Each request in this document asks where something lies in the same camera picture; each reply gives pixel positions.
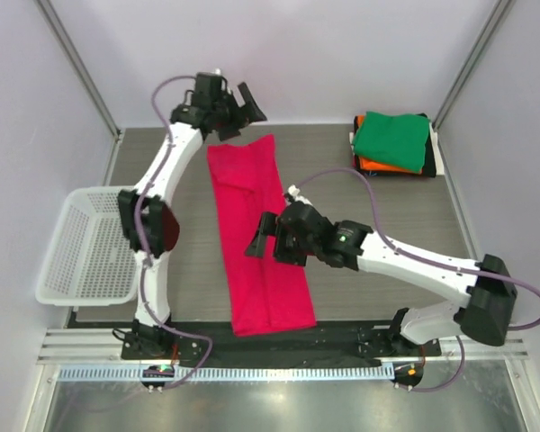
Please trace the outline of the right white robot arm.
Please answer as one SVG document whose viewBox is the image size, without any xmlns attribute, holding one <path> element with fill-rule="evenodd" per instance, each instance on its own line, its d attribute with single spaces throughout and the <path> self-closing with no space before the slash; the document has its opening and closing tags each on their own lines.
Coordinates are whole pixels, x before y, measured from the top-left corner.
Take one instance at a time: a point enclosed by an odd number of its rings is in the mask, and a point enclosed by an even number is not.
<svg viewBox="0 0 540 432">
<path fill-rule="evenodd" d="M 246 256 L 263 257 L 269 237 L 278 263 L 305 266 L 308 257 L 316 257 L 333 268 L 386 275 L 442 297 L 439 304 L 395 313 L 387 341 L 398 356 L 433 339 L 460 335 L 490 347 L 505 343 L 518 290 L 497 256 L 472 261 L 440 255 L 383 238 L 352 220 L 332 222 L 303 202 L 279 214 L 263 212 Z"/>
</svg>

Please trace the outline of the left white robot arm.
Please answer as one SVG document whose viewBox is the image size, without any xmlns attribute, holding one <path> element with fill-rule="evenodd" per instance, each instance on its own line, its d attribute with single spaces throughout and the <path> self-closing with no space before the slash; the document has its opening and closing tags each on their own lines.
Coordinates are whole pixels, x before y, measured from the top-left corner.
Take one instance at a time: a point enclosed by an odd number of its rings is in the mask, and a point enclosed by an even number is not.
<svg viewBox="0 0 540 432">
<path fill-rule="evenodd" d="M 172 115 L 157 115 L 166 136 L 148 170 L 118 195 L 122 233 L 139 275 L 132 329 L 146 333 L 142 347 L 156 359 L 167 357 L 174 346 L 169 333 L 167 269 L 180 231 L 170 205 L 182 174 L 210 133 L 228 140 L 249 124 L 267 119 L 246 83 L 232 91 L 223 76 L 199 73 L 192 80 L 193 88 L 185 92 Z"/>
</svg>

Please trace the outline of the orange folded t shirt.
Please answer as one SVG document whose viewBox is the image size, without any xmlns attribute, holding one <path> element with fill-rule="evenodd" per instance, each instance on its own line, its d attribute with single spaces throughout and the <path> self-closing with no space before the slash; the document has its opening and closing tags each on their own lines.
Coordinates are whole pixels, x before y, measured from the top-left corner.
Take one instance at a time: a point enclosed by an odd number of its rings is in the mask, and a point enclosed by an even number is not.
<svg viewBox="0 0 540 432">
<path fill-rule="evenodd" d="M 359 131 L 362 123 L 364 122 L 365 114 L 357 115 L 354 118 L 354 134 L 356 137 L 357 132 Z M 373 161 L 366 157 L 358 156 L 354 150 L 352 150 L 354 156 L 354 167 L 361 171 L 367 173 L 369 176 L 377 175 L 382 173 L 383 175 L 409 175 L 417 174 L 416 172 L 411 172 L 404 168 L 386 165 L 380 162 Z"/>
</svg>

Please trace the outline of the green folded t shirt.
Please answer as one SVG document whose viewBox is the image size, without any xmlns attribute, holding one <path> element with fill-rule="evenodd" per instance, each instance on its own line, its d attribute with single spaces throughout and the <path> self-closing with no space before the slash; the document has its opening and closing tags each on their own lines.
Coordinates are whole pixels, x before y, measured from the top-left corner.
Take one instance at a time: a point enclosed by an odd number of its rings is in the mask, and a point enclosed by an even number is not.
<svg viewBox="0 0 540 432">
<path fill-rule="evenodd" d="M 418 174 L 426 162 L 429 125 L 424 114 L 368 111 L 355 132 L 353 151 L 368 161 Z"/>
</svg>

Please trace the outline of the white plastic basket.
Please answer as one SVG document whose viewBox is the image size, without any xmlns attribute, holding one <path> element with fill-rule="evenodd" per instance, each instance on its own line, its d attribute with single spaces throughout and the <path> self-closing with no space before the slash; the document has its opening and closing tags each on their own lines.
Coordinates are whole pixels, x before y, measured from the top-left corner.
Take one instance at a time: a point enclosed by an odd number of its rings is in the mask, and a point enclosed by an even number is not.
<svg viewBox="0 0 540 432">
<path fill-rule="evenodd" d="M 35 298 L 59 307 L 105 307 L 137 296 L 137 266 L 122 234 L 120 186 L 76 189 L 63 203 Z"/>
</svg>

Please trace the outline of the black folded t shirt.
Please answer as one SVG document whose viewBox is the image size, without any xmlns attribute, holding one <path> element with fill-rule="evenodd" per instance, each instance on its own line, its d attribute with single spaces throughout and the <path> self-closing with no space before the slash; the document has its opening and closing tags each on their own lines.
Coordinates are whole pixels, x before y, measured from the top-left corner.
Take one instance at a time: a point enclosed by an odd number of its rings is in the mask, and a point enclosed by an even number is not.
<svg viewBox="0 0 540 432">
<path fill-rule="evenodd" d="M 424 113 L 369 111 L 354 118 L 350 139 L 354 167 L 366 176 L 438 175 L 437 135 Z"/>
</svg>

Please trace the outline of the white folded t shirt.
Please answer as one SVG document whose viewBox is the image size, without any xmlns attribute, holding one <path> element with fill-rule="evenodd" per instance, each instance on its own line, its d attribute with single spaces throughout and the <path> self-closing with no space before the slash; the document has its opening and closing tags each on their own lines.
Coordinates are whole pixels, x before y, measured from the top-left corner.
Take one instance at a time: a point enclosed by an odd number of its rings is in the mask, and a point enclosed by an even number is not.
<svg viewBox="0 0 540 432">
<path fill-rule="evenodd" d="M 355 134 L 353 132 L 349 133 L 351 151 L 354 149 L 354 146 L 353 146 L 354 136 Z M 383 175 L 382 173 L 380 173 L 377 175 L 368 175 L 367 173 L 361 172 L 354 167 L 353 153 L 352 153 L 352 157 L 353 157 L 353 168 L 363 176 L 416 176 L 416 177 L 422 177 L 422 178 L 436 178 L 437 176 L 445 175 L 445 164 L 444 164 L 444 160 L 440 152 L 440 149 L 438 147 L 438 135 L 433 130 L 432 127 L 429 128 L 429 134 L 428 134 L 428 139 L 426 143 L 426 155 L 425 155 L 424 166 L 421 168 L 419 172 L 416 172 L 417 174 Z"/>
</svg>

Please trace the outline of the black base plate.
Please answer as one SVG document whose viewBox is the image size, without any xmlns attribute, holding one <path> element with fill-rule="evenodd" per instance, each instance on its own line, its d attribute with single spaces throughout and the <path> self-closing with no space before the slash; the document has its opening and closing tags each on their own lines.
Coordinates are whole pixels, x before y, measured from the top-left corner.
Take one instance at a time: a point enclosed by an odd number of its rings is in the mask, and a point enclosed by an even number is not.
<svg viewBox="0 0 540 432">
<path fill-rule="evenodd" d="M 382 357 L 440 356 L 437 340 L 414 345 L 398 336 L 388 320 L 321 320 L 313 328 L 238 337 L 227 321 L 178 321 L 183 333 L 208 337 L 213 347 L 208 367 L 310 367 L 327 362 L 365 365 Z M 208 347 L 204 340 L 172 335 L 162 328 L 134 323 L 115 328 L 124 360 L 170 360 L 193 365 Z"/>
</svg>

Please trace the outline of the left aluminium corner post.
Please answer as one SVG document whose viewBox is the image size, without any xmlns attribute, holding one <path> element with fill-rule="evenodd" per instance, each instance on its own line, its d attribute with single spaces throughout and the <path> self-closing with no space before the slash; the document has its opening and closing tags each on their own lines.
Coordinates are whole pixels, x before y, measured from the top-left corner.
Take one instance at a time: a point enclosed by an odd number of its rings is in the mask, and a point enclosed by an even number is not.
<svg viewBox="0 0 540 432">
<path fill-rule="evenodd" d="M 52 2 L 49 0 L 34 0 L 33 2 L 38 7 L 45 22 L 52 31 L 58 45 L 61 47 L 67 61 L 76 73 L 78 81 L 85 89 L 86 94 L 101 117 L 106 129 L 111 133 L 113 138 L 117 140 L 121 136 L 121 129 L 111 115 L 107 104 L 102 98 L 102 95 L 100 94 L 94 80 L 86 68 L 86 64 L 78 53 L 74 42 L 72 41 Z"/>
</svg>

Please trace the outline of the aluminium corner post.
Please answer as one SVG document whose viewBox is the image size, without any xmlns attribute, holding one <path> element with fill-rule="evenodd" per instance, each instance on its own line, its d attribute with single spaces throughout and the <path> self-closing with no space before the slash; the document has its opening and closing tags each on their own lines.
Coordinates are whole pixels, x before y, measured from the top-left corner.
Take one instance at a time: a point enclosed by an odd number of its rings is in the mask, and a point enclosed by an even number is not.
<svg viewBox="0 0 540 432">
<path fill-rule="evenodd" d="M 78 53 L 74 42 L 72 41 L 52 2 L 49 0 L 34 0 L 33 2 L 38 7 L 45 22 L 52 31 L 58 45 L 61 47 L 67 61 L 76 73 L 78 81 L 85 89 L 86 94 L 101 117 L 106 129 L 111 133 L 113 138 L 117 140 L 121 136 L 121 129 L 111 115 L 107 104 L 102 98 L 102 95 L 100 94 L 94 80 L 86 68 L 86 64 Z"/>
<path fill-rule="evenodd" d="M 440 129 L 446 117 L 453 109 L 514 4 L 515 1 L 513 0 L 498 0 L 494 3 L 487 20 L 481 27 L 475 42 L 446 94 L 445 100 L 437 111 L 433 121 L 433 126 L 436 130 Z"/>
</svg>

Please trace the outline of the aluminium rail frame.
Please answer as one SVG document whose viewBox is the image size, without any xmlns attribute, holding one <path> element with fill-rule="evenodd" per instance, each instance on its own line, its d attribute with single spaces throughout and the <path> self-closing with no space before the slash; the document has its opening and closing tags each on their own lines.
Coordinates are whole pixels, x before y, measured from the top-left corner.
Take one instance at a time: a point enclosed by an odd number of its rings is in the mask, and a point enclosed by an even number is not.
<svg viewBox="0 0 540 432">
<path fill-rule="evenodd" d="M 467 360 L 525 360 L 527 347 L 521 338 L 512 338 L 504 346 L 479 344 L 461 337 Z M 38 353 L 39 364 L 104 363 L 120 361 L 122 343 L 109 328 L 48 329 Z"/>
</svg>

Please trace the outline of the right aluminium corner post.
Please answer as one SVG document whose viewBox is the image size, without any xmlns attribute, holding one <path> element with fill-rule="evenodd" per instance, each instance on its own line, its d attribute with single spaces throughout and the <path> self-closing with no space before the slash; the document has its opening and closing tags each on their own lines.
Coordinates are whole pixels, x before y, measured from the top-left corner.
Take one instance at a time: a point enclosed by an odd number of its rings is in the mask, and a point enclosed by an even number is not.
<svg viewBox="0 0 540 432">
<path fill-rule="evenodd" d="M 498 0 L 494 3 L 487 20 L 481 27 L 475 42 L 446 94 L 445 100 L 437 111 L 433 121 L 433 126 L 436 130 L 440 129 L 446 117 L 453 109 L 514 4 L 515 1 L 513 0 Z"/>
</svg>

